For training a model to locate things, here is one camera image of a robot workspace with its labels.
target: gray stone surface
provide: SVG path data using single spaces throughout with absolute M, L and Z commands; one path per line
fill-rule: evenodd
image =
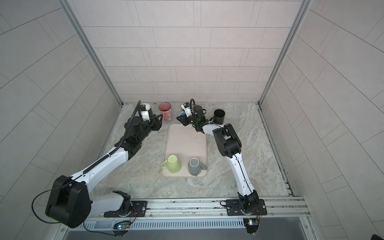
M 92 191 L 92 195 L 121 190 L 132 198 L 173 197 L 236 197 L 237 186 L 225 157 L 219 153 L 213 136 L 207 136 L 208 173 L 203 178 L 165 178 L 160 164 L 164 158 L 168 127 L 179 123 L 175 116 L 181 103 L 171 103 L 174 117 L 163 122 L 159 131 L 152 131 L 142 143 L 139 152 L 125 164 L 117 167 Z M 259 196 L 287 195 L 287 191 L 266 135 L 263 123 L 253 103 L 197 103 L 207 110 L 206 118 L 215 109 L 225 111 L 224 123 L 231 123 L 242 142 L 242 155 L 251 183 Z M 152 104 L 159 114 L 157 104 Z M 124 123 L 135 105 L 126 104 L 119 115 L 105 152 L 124 134 Z

